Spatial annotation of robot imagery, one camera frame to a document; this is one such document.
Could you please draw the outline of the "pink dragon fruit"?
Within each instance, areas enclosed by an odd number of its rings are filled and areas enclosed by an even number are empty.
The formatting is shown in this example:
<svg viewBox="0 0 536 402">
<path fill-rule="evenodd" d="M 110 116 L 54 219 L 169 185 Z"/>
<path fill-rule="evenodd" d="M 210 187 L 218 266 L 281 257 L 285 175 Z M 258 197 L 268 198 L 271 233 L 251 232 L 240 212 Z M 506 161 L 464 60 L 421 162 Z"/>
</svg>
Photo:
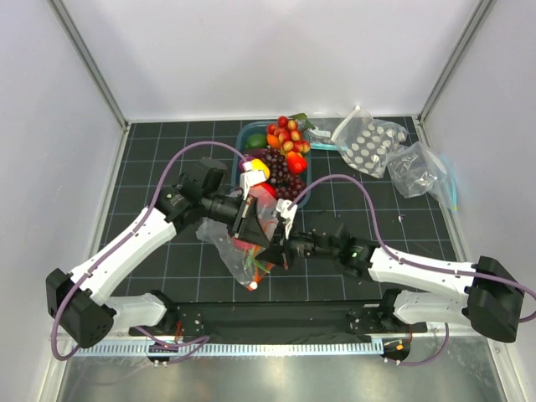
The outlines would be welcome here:
<svg viewBox="0 0 536 402">
<path fill-rule="evenodd" d="M 254 273 L 259 274 L 261 271 L 269 273 L 273 264 L 267 264 L 258 261 L 255 257 L 264 249 L 258 245 L 253 245 L 251 243 L 244 242 L 242 240 L 237 240 L 232 238 L 232 243 L 234 247 L 245 253 L 245 265 L 254 270 Z"/>
</svg>

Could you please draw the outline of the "orange zipper clear bag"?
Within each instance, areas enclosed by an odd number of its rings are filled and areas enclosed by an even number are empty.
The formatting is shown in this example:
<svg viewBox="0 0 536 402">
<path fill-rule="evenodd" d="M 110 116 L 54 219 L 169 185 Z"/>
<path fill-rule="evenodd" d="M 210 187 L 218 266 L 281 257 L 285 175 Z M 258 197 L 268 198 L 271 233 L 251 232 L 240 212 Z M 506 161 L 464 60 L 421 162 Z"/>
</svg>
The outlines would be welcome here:
<svg viewBox="0 0 536 402">
<path fill-rule="evenodd" d="M 275 190 L 271 185 L 262 183 L 254 186 L 250 194 L 257 197 L 256 216 L 264 234 L 270 240 L 277 226 L 277 219 L 273 216 L 276 208 Z M 224 223 L 204 218 L 196 236 L 216 247 L 230 274 L 249 291 L 255 291 L 261 279 L 269 274 L 274 266 L 256 259 L 264 250 L 263 247 L 237 240 L 228 234 Z"/>
</svg>

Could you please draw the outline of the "red apple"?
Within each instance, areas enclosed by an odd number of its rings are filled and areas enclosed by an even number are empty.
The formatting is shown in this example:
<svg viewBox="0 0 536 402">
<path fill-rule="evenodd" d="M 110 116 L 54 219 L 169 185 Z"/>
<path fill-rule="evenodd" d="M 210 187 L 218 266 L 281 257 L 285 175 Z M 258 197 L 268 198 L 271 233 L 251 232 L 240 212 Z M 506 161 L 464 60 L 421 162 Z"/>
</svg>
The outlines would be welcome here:
<svg viewBox="0 0 536 402">
<path fill-rule="evenodd" d="M 268 183 L 257 184 L 252 188 L 252 193 L 259 199 L 261 205 L 275 205 L 276 192 Z"/>
</svg>

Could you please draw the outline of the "yellow pear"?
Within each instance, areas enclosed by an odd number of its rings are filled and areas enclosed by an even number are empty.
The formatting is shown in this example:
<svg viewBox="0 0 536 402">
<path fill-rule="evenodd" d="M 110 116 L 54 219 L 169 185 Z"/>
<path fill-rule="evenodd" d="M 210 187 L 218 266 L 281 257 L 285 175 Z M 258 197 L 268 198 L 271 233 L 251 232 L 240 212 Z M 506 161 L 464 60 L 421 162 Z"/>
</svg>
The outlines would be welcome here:
<svg viewBox="0 0 536 402">
<path fill-rule="evenodd" d="M 253 159 L 250 162 L 250 164 L 251 164 L 251 169 L 256 172 L 262 172 L 264 174 L 265 179 L 268 179 L 270 177 L 271 175 L 270 169 L 259 158 Z"/>
</svg>

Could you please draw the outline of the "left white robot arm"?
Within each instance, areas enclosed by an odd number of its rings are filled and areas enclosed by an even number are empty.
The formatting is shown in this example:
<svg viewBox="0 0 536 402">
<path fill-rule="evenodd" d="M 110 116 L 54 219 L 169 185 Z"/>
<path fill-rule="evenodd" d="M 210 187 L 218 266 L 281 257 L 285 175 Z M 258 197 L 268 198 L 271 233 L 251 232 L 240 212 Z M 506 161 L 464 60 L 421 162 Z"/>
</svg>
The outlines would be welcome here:
<svg viewBox="0 0 536 402">
<path fill-rule="evenodd" d="M 159 335 L 173 332 L 178 307 L 161 291 L 112 294 L 153 251 L 202 218 L 224 224 L 237 240 L 267 247 L 270 241 L 257 217 L 257 199 L 249 191 L 267 180 L 269 169 L 259 159 L 245 162 L 243 169 L 241 193 L 232 197 L 219 190 L 226 166 L 210 158 L 198 160 L 175 185 L 157 190 L 155 205 L 144 208 L 99 253 L 68 273 L 51 272 L 45 286 L 53 329 L 63 328 L 81 348 L 131 327 L 151 328 Z"/>
</svg>

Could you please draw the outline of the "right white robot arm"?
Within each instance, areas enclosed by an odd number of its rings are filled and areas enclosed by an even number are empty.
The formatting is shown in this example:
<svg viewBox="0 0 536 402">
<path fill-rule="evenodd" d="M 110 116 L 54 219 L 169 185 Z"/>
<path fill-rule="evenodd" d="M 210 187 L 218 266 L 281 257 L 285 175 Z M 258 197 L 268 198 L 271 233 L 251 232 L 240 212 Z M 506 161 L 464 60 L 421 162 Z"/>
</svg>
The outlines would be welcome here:
<svg viewBox="0 0 536 402">
<path fill-rule="evenodd" d="M 401 285 L 377 311 L 379 325 L 388 332 L 405 324 L 443 322 L 503 343 L 517 338 L 524 293 L 491 257 L 475 264 L 435 260 L 357 238 L 343 224 L 316 224 L 307 232 L 278 226 L 256 258 L 286 269 L 297 258 L 330 260 L 346 276 Z"/>
</svg>

